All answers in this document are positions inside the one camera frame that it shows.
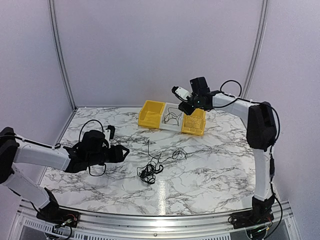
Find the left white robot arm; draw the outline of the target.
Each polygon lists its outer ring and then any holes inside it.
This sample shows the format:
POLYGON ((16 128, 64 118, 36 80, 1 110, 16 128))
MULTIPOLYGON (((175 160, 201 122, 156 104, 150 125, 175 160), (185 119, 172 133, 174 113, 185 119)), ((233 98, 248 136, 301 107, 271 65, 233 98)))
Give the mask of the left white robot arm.
POLYGON ((29 200, 53 223, 63 219, 63 211, 52 192, 40 187, 22 174, 16 164, 49 167, 65 173, 79 173, 92 166, 122 163, 130 150, 121 144, 112 145, 115 127, 90 130, 79 134, 72 146, 54 146, 24 138, 5 127, 0 133, 0 183, 29 200))

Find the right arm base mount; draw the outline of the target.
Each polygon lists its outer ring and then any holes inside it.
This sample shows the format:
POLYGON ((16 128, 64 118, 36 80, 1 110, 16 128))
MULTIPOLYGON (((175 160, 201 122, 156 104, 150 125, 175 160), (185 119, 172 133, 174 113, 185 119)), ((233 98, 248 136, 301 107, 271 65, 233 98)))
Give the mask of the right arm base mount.
POLYGON ((272 206, 275 203, 275 196, 262 201, 252 197, 252 209, 232 213, 228 222, 234 229, 247 228, 264 223, 270 223, 274 220, 272 206))

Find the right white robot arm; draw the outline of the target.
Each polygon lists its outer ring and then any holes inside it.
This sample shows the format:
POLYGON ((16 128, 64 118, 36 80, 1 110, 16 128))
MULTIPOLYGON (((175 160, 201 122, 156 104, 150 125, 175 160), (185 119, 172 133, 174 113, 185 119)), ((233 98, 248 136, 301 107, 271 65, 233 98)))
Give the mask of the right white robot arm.
POLYGON ((267 101, 256 102, 219 90, 210 90, 204 77, 190 80, 192 91, 174 86, 171 91, 181 101, 178 108, 186 115, 196 109, 220 110, 239 117, 246 128, 246 141, 253 151, 255 163, 254 207, 247 219, 258 224, 267 216, 267 207, 275 202, 273 178, 275 160, 273 147, 280 134, 280 120, 276 110, 267 101))

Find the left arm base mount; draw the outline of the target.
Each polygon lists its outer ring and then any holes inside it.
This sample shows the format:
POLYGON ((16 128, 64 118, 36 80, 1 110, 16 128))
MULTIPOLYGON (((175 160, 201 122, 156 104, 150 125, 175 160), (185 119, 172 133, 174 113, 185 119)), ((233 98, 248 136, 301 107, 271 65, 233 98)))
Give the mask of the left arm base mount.
POLYGON ((80 213, 78 211, 61 208, 53 193, 46 187, 44 190, 48 194, 49 203, 45 207, 37 210, 36 217, 40 220, 58 224, 60 226, 66 222, 66 225, 76 228, 80 213))

